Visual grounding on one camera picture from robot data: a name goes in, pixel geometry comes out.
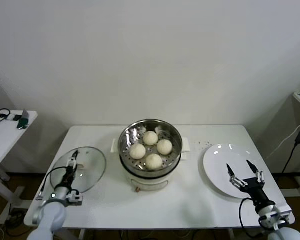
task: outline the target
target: robotic arm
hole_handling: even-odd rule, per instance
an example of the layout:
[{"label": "robotic arm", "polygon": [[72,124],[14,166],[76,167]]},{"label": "robotic arm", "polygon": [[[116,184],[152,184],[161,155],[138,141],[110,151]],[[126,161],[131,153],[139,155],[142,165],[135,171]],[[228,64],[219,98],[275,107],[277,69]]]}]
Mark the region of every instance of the robotic arm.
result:
[{"label": "robotic arm", "polygon": [[243,193],[250,195],[255,212],[259,215],[260,226],[270,231],[269,240],[300,240],[300,233],[294,229],[286,228],[289,225],[289,217],[292,209],[289,205],[276,205],[274,201],[269,200],[263,188],[265,178],[263,172],[249,160],[247,163],[255,177],[241,180],[235,176],[231,167],[227,164],[230,183]]},{"label": "robotic arm", "polygon": [[28,240],[52,240],[53,233],[61,229],[66,220],[66,207],[82,205],[82,194],[71,187],[76,177],[78,154],[78,150],[73,153],[61,183],[55,187],[50,199],[43,202],[36,212],[33,223],[37,224],[38,228],[29,235]]}]

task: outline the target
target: glass lid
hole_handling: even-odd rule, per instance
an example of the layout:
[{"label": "glass lid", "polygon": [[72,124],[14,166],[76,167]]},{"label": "glass lid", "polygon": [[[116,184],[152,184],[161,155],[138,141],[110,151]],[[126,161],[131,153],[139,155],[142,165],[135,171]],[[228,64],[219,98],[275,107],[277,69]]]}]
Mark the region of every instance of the glass lid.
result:
[{"label": "glass lid", "polygon": [[[58,167],[66,167],[68,160],[71,159],[75,151],[79,151],[76,158],[77,169],[75,172],[75,179],[72,184],[72,189],[76,189],[81,193],[84,193],[91,189],[99,182],[106,171],[106,157],[99,149],[94,147],[79,147],[67,152],[65,155],[55,163],[53,169]],[[65,168],[61,168],[53,171],[50,174],[50,182],[53,188],[61,183]]]}]

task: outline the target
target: white wall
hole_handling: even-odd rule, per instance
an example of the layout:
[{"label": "white wall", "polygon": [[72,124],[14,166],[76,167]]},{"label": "white wall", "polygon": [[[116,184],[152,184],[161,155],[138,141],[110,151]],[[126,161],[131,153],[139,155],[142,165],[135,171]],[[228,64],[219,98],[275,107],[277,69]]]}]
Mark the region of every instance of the white wall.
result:
[{"label": "white wall", "polygon": [[44,172],[78,124],[243,124],[260,142],[300,89],[300,0],[0,0],[0,86],[39,113],[11,172]]}]

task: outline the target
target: steamed bun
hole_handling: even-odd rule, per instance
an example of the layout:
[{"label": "steamed bun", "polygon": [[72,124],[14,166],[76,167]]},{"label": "steamed bun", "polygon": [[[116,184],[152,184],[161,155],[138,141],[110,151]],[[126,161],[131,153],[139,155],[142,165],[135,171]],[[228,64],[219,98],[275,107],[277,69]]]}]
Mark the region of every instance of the steamed bun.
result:
[{"label": "steamed bun", "polygon": [[133,159],[139,160],[142,159],[146,155],[146,148],[139,143],[132,145],[130,148],[130,156]]},{"label": "steamed bun", "polygon": [[158,142],[158,135],[154,131],[147,131],[143,136],[143,142],[148,146],[155,145]]},{"label": "steamed bun", "polygon": [[166,139],[160,140],[156,148],[160,154],[169,155],[172,152],[172,143]]},{"label": "steamed bun", "polygon": [[145,166],[149,170],[156,170],[162,166],[162,158],[158,154],[150,154],[145,159]]}]

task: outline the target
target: perforated steamer tray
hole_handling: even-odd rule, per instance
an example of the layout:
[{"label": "perforated steamer tray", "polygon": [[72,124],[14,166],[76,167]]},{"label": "perforated steamer tray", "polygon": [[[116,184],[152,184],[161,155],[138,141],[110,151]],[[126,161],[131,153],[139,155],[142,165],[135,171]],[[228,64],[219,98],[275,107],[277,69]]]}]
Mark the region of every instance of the perforated steamer tray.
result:
[{"label": "perforated steamer tray", "polygon": [[[157,133],[159,141],[163,139],[171,141],[172,152],[169,155],[162,155],[158,153],[157,145],[145,145],[143,136],[148,131]],[[131,146],[137,143],[144,145],[146,149],[145,156],[140,160],[135,160],[130,156]],[[165,121],[156,119],[146,119],[133,123],[122,132],[118,140],[118,151],[124,168],[131,174],[145,179],[161,178],[172,172],[179,164],[182,148],[182,137],[177,129]],[[156,170],[146,168],[146,158],[150,154],[161,156],[163,160],[161,168]]]}]

